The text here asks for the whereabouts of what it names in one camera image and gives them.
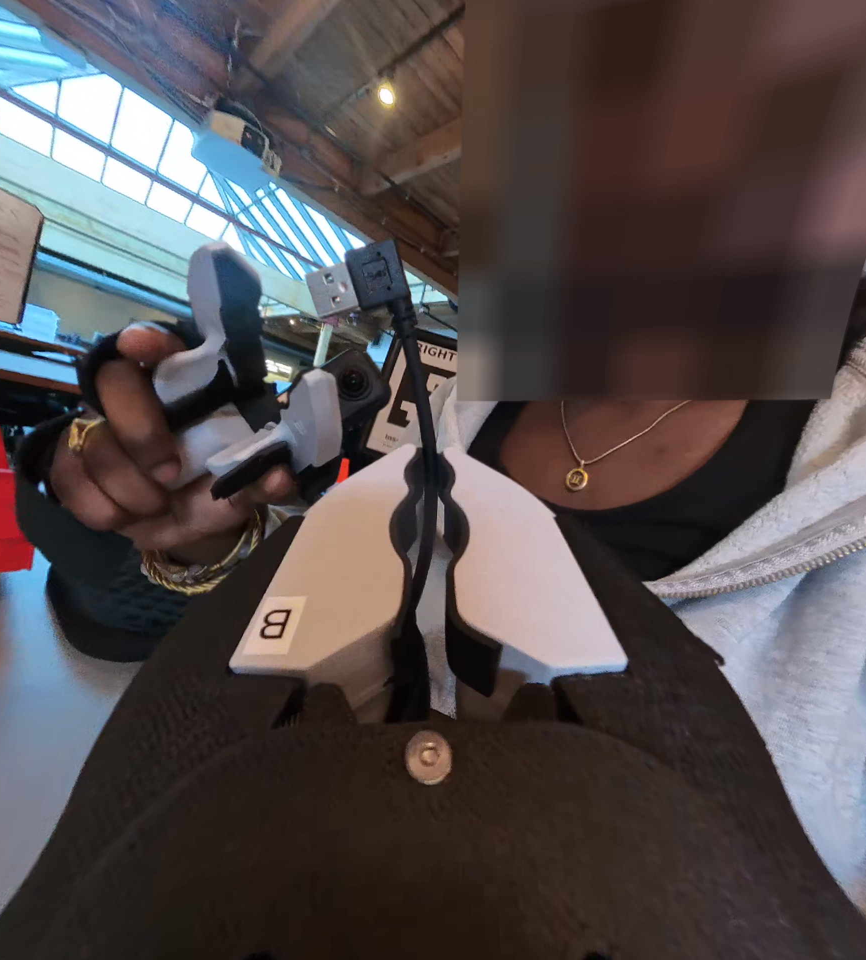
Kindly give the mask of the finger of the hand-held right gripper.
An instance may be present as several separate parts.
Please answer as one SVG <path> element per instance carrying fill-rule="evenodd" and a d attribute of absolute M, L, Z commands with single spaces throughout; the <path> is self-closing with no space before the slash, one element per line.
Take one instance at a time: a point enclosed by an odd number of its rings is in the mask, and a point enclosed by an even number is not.
<path fill-rule="evenodd" d="M 342 418 L 335 377 L 324 368 L 301 374 L 286 402 L 264 393 L 230 406 L 217 426 L 219 446 L 208 455 L 215 500 L 230 499 L 276 467 L 298 474 L 341 451 Z"/>
<path fill-rule="evenodd" d="M 190 259 L 187 293 L 201 336 L 187 363 L 193 385 L 206 389 L 220 378 L 227 402 L 238 406 L 262 402 L 267 366 L 258 272 L 231 246 L 207 244 Z"/>

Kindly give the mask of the white ceiling projector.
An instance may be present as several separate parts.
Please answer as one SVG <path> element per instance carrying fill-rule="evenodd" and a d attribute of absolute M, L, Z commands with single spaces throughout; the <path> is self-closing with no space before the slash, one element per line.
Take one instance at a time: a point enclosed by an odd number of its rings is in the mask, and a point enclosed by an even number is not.
<path fill-rule="evenodd" d="M 256 116 L 239 104 L 218 103 L 193 132 L 191 157 L 207 171 L 249 193 L 282 174 L 283 161 Z"/>

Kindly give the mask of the black shirt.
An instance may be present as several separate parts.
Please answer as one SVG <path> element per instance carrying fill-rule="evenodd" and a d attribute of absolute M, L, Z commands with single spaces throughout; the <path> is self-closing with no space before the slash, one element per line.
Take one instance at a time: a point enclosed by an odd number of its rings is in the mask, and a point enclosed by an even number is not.
<path fill-rule="evenodd" d="M 696 561 L 786 486 L 814 400 L 500 402 L 468 448 L 642 581 Z"/>

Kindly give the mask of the glass skylight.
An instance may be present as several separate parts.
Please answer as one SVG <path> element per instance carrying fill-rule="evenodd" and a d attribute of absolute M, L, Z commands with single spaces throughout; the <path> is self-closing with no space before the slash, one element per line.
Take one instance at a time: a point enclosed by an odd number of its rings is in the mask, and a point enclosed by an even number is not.
<path fill-rule="evenodd" d="M 393 236 L 421 299 L 459 274 L 465 2 L 0 2 L 0 135 L 254 257 L 270 297 Z M 378 101 L 389 79 L 396 104 Z M 218 104 L 282 160 L 256 193 L 190 153 Z"/>

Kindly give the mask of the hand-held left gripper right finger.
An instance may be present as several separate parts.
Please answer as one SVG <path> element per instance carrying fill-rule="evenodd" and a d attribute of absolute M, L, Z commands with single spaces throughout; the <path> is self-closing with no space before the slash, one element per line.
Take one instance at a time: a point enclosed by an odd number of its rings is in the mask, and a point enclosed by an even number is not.
<path fill-rule="evenodd" d="M 629 659 L 557 518 L 461 448 L 440 456 L 444 655 L 456 719 L 499 719 L 526 685 Z"/>

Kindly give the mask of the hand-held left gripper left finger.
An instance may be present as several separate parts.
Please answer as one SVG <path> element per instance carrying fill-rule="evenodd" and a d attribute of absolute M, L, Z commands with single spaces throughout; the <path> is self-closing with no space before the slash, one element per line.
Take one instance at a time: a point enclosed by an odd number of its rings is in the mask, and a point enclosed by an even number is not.
<path fill-rule="evenodd" d="M 230 671 L 332 684 L 355 710 L 379 702 L 410 603 L 422 498 L 423 453 L 407 443 L 309 508 Z"/>

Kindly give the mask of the person's right hand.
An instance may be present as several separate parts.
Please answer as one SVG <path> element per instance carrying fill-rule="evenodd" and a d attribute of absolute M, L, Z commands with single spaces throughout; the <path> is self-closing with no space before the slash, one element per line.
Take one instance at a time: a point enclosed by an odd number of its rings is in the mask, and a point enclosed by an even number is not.
<path fill-rule="evenodd" d="M 180 456 L 151 376 L 184 348 L 171 331 L 150 322 L 118 335 L 119 358 L 103 364 L 94 381 L 103 411 L 86 411 L 102 421 L 87 429 L 79 452 L 69 447 L 70 430 L 64 431 L 50 485 L 86 527 L 117 533 L 137 550 L 164 553 L 178 565 L 209 567 L 234 550 L 258 508 L 293 504 L 297 485 L 284 466 L 226 500 L 211 497 L 206 476 L 178 485 Z"/>

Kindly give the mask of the black honeycomb pad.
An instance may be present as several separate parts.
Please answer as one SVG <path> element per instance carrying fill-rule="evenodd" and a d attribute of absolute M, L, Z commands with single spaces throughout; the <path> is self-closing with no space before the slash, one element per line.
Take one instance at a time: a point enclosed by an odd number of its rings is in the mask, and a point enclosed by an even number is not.
<path fill-rule="evenodd" d="M 74 414 L 49 419 L 19 442 L 16 521 L 46 559 L 46 594 L 66 641 L 106 662 L 147 660 L 185 615 L 192 598 L 150 582 L 124 536 L 93 531 L 55 498 L 48 478 Z"/>

